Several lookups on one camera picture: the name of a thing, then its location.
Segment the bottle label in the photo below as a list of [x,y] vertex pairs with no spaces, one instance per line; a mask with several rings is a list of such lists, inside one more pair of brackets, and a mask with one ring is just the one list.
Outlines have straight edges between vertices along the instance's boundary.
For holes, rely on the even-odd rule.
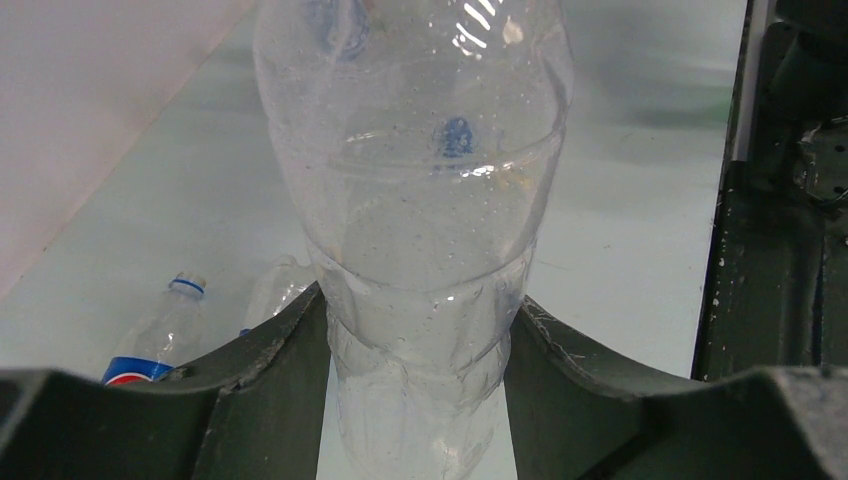
[[173,367],[164,363],[135,357],[115,357],[103,374],[104,385],[123,385],[132,382],[152,382]]

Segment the plastic bottle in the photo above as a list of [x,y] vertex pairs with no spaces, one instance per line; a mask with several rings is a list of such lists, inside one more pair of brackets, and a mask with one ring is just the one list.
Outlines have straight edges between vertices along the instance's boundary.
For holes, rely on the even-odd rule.
[[275,317],[314,282],[312,269],[301,266],[291,255],[277,259],[275,266],[256,281],[239,335]]
[[564,141],[560,0],[267,0],[254,54],[349,457],[467,478]]
[[180,272],[124,336],[115,349],[102,382],[120,385],[154,381],[173,367],[202,354],[205,328],[200,300],[206,280]]

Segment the bottle cap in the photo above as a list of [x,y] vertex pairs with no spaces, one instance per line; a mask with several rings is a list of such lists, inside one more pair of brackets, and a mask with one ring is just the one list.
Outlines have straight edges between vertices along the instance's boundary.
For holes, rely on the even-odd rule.
[[183,285],[188,285],[189,287],[193,287],[200,293],[204,293],[206,289],[206,280],[200,275],[195,275],[191,272],[180,272],[176,277],[171,281],[171,283],[181,283]]

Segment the white wall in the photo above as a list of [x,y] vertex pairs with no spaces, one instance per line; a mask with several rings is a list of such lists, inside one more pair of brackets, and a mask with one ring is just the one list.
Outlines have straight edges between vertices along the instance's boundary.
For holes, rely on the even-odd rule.
[[0,298],[251,3],[0,2]]

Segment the large transparent bottle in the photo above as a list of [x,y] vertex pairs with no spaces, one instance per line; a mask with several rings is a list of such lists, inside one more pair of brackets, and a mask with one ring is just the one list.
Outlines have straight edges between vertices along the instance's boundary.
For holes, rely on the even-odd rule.
[[265,0],[254,50],[347,452],[368,479],[467,478],[565,134],[559,1]]

